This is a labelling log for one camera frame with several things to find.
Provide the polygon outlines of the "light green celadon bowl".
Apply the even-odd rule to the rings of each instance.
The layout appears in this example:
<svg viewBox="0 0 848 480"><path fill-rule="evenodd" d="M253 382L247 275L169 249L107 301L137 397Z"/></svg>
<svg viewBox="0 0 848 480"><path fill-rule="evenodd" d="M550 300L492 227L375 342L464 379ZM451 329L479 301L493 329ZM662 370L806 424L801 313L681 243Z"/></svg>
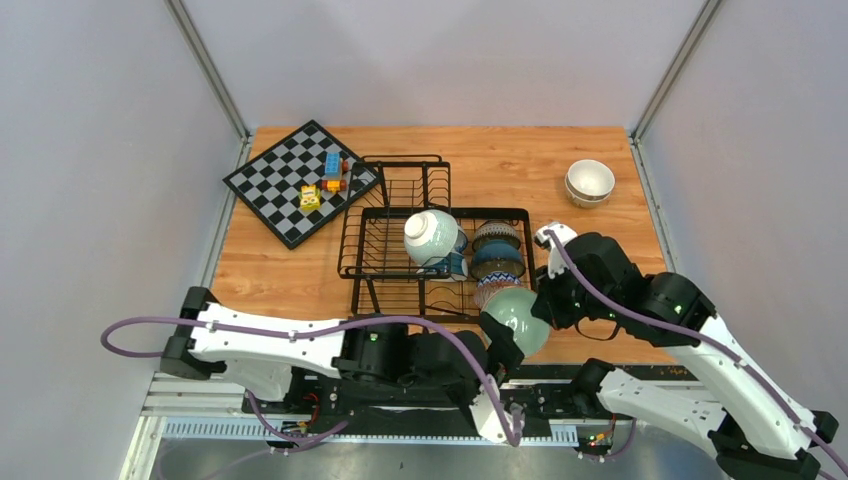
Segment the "light green celadon bowl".
<svg viewBox="0 0 848 480"><path fill-rule="evenodd" d="M547 343L551 327L531 312L537 294L523 287L496 291L484 304L483 313L513 331L513 340L526 357L539 353Z"/></svg>

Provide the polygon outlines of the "cream white bowl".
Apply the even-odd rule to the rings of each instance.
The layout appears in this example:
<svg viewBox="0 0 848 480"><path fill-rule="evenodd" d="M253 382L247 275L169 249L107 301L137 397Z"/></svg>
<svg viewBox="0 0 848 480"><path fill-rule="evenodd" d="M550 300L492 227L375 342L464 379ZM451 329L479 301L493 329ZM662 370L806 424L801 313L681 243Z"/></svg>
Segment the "cream white bowl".
<svg viewBox="0 0 848 480"><path fill-rule="evenodd" d="M616 178L613 171L602 162L581 159L569 167L564 184L573 205L591 209L603 205L610 198Z"/></svg>

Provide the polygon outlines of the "white green striped bowl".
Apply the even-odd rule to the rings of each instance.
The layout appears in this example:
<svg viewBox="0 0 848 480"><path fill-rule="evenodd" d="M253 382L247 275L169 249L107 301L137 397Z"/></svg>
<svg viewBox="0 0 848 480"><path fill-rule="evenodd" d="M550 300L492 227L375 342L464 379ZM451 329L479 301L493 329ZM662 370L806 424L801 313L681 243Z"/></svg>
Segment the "white green striped bowl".
<svg viewBox="0 0 848 480"><path fill-rule="evenodd" d="M455 217L442 210L427 209L406 219L403 244L411 260L424 265L429 259L451 252L463 253L468 237Z"/></svg>

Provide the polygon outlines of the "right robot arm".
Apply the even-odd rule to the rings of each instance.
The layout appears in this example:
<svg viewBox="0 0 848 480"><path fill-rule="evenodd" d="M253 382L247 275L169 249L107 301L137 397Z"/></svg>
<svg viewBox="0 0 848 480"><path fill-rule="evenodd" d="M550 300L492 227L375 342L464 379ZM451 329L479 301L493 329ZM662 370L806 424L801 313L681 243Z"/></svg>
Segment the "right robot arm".
<svg viewBox="0 0 848 480"><path fill-rule="evenodd" d="M699 447L733 479L818 479L814 448L832 455L838 420L784 392L736 341L715 305L685 276L642 274L618 242L560 223L540 228L549 253L532 313L561 330L609 320L664 350L712 395L699 401L589 359L571 383L584 417L603 410L644 421Z"/></svg>

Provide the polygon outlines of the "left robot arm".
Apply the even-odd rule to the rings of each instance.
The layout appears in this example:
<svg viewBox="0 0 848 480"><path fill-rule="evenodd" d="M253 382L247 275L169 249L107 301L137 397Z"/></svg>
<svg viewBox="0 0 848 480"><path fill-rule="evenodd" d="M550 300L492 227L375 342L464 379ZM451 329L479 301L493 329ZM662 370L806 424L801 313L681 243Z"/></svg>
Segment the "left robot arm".
<svg viewBox="0 0 848 480"><path fill-rule="evenodd" d="M449 398L469 403L482 385L474 369L502 381L525 358L513 330L491 315L481 317L482 340L468 330L450 342L432 327L412 333L406 323L342 329L342 320L292 320L239 312L220 304L210 290L189 289L182 319L160 357L163 372L191 380L221 374L271 402L283 413L298 411L306 386L296 369L353 384L356 396L377 402L412 396L423 403Z"/></svg>

